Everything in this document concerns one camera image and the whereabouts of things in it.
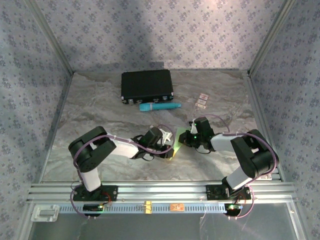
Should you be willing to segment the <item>light green paper sheet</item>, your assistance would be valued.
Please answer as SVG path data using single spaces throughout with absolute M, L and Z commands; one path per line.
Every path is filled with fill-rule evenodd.
M 169 158 L 169 160 L 171 161 L 175 155 L 177 154 L 178 150 L 180 149 L 180 147 L 183 145 L 182 143 L 179 142 L 179 137 L 181 134 L 185 133 L 186 131 L 190 131 L 191 128 L 190 127 L 178 127 L 177 130 L 176 130 L 176 133 L 175 133 L 175 142 L 174 142 L 174 146 L 173 146 L 173 149 L 174 149 L 174 152 L 173 152 L 173 156 L 171 158 Z

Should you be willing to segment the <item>teal cylindrical tube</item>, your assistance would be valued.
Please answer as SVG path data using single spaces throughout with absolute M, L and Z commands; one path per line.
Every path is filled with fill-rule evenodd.
M 139 105 L 139 110 L 142 112 L 158 111 L 158 110 L 170 110 L 180 108 L 182 105 L 180 103 L 141 103 Z

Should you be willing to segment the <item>clear packet with printed cards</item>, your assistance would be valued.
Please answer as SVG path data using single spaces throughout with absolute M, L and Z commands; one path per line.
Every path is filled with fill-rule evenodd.
M 201 93 L 197 99 L 197 101 L 195 102 L 195 106 L 205 109 L 207 106 L 207 102 L 209 100 L 209 95 Z

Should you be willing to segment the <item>black hard case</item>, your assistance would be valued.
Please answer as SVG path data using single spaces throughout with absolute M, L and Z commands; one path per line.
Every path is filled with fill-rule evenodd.
M 172 76 L 168 69 L 121 74 L 121 101 L 124 104 L 159 103 L 173 99 Z

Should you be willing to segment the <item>small black board, green light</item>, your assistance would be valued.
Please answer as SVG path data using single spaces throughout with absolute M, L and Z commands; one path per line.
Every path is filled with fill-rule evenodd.
M 228 212 L 228 213 L 234 213 L 234 214 L 238 214 L 241 210 L 242 210 L 242 208 L 243 208 L 243 206 L 241 205 L 241 204 L 232 204 L 232 203 L 226 203 L 225 205 L 224 205 L 224 207 L 225 207 L 225 210 Z
M 83 211 L 89 212 L 102 212 L 104 210 L 103 204 L 84 204 Z

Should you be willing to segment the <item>aluminium mounting rail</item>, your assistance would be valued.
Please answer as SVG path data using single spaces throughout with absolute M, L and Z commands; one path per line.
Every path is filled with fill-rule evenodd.
M 118 181 L 104 182 L 117 186 L 117 200 L 125 203 L 143 202 L 195 202 L 206 201 L 206 186 L 217 181 Z M 27 201 L 34 203 L 66 203 L 70 201 L 71 182 L 45 182 L 32 184 Z M 285 203 L 297 200 L 292 182 L 258 180 L 251 185 L 258 203 Z

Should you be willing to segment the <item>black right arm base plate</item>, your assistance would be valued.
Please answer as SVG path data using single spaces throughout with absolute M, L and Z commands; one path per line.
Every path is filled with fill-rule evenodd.
M 208 201 L 213 200 L 251 200 L 252 195 L 249 187 L 241 187 L 237 190 L 228 188 L 224 184 L 205 186 Z

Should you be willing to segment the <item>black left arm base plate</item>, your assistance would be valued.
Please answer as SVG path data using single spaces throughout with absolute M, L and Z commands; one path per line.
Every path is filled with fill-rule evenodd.
M 76 202 L 113 202 L 117 200 L 118 186 L 101 185 L 93 191 L 88 191 L 84 185 L 75 188 L 72 199 Z

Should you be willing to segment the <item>grey metal bracket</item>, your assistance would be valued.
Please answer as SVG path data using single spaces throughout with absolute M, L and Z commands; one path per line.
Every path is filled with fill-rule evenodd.
M 58 219 L 60 207 L 56 204 L 36 204 L 30 220 L 32 222 L 52 223 Z

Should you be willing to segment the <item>aluminium frame post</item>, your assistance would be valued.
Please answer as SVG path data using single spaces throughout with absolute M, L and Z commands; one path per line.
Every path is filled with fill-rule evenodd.
M 248 75 L 250 78 L 254 77 L 257 73 L 296 2 L 297 0 L 283 0 L 279 11 L 275 15 L 274 21 L 272 22 L 257 54 L 252 61 L 252 64 L 250 65 L 250 68 L 248 69 Z

